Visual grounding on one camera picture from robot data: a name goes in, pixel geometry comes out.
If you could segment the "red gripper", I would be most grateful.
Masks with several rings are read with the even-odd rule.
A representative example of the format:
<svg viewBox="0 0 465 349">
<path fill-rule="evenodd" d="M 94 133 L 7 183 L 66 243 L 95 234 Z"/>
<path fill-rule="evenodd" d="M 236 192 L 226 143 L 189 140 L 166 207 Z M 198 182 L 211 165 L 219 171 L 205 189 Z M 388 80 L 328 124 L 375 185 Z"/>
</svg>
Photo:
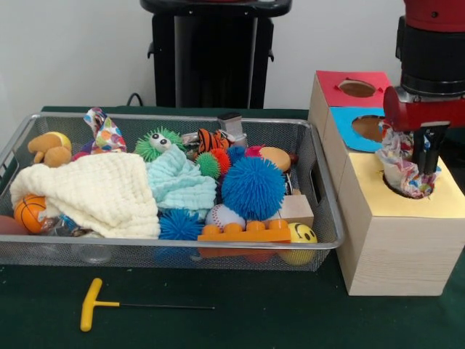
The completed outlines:
<svg viewBox="0 0 465 349">
<path fill-rule="evenodd" d="M 427 97 L 388 87 L 384 92 L 385 121 L 397 132 L 413 133 L 413 163 L 419 173 L 436 172 L 446 126 L 464 126 L 464 97 Z M 427 128 L 429 151 L 426 149 Z"/>
</svg>

